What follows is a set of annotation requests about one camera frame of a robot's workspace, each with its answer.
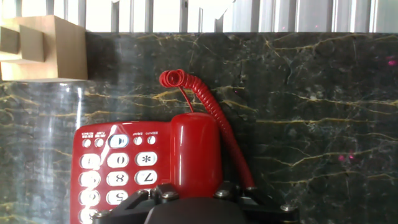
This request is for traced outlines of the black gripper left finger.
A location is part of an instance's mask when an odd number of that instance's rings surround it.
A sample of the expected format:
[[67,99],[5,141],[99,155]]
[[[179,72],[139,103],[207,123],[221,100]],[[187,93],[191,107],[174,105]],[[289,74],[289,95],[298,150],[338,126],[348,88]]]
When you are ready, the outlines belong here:
[[179,199],[170,183],[154,189],[138,190],[111,210],[102,210],[92,217],[94,224],[145,224],[155,206]]

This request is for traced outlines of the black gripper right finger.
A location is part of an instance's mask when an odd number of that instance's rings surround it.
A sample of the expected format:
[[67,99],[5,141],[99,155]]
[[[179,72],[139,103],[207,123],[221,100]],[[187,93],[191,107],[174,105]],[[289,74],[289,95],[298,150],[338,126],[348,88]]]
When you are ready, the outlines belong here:
[[257,187],[221,185],[214,198],[233,202],[248,223],[298,223],[299,209],[291,204],[276,202]]

